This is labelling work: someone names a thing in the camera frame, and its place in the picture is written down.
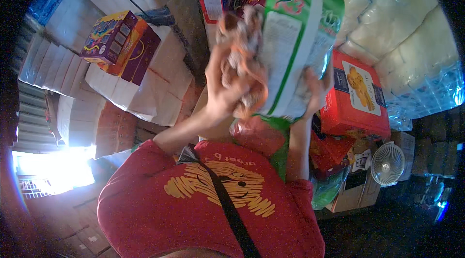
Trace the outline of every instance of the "graphic print on t-shirt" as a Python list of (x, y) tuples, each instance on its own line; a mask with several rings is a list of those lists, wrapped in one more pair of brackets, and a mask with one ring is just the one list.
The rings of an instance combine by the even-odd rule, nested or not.
[[(258, 173), (238, 167), (229, 162), (207, 161), (209, 167), (223, 183), (236, 208), (248, 206), (256, 216), (268, 217), (274, 213), (275, 204), (260, 196), (264, 178)], [(188, 163), (181, 177), (168, 180), (165, 192), (176, 198), (192, 197), (203, 193), (212, 203), (221, 206), (210, 174), (198, 163)]]

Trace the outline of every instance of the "green snack bag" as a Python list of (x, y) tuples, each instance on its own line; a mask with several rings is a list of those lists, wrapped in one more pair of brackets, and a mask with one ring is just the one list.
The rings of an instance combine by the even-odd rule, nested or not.
[(260, 114), (304, 114), (311, 97), (304, 68), (322, 77), (343, 17), (344, 0), (266, 0), (260, 60), (269, 69), (269, 95)]

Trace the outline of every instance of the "corrugated metal wall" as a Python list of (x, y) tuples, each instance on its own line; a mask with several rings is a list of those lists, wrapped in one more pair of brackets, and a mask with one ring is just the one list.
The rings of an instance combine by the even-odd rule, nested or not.
[(20, 122), (18, 142), (14, 151), (50, 153), (58, 151), (55, 137), (48, 130), (45, 118), (45, 91), (18, 81), (20, 89)]

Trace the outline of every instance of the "hand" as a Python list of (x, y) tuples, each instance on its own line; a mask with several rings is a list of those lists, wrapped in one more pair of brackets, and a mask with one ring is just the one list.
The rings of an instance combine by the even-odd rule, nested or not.
[(334, 67), (330, 61), (322, 79), (318, 79), (311, 68), (305, 71), (305, 81), (311, 92), (307, 110), (302, 118), (309, 119), (325, 105), (328, 92), (334, 87)]
[(210, 121), (218, 123), (232, 115), (239, 99), (249, 90), (249, 80), (239, 78), (233, 80), (231, 88), (226, 89), (221, 84), (221, 62), (231, 50), (230, 43), (215, 45), (210, 61), (205, 69), (208, 102), (205, 113)]

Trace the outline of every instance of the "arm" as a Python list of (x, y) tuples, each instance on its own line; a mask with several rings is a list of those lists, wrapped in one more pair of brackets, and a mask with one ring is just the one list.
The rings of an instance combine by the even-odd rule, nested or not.
[(325, 75), (318, 79), (311, 69), (305, 72), (305, 80), (311, 92), (311, 98), (305, 114), (291, 125), (289, 131), (289, 151), (286, 163), (286, 182), (309, 180), (310, 163), (308, 149), (310, 147), (311, 121), (313, 115), (325, 104), (325, 97), (334, 86), (334, 68), (330, 61)]
[(204, 130), (215, 127), (232, 115), (239, 99), (249, 91), (249, 79), (237, 77), (226, 89), (221, 84), (220, 64), (230, 51), (230, 44), (216, 45), (205, 70), (208, 91), (206, 106), (181, 124), (159, 133), (154, 143), (167, 154), (173, 154)]

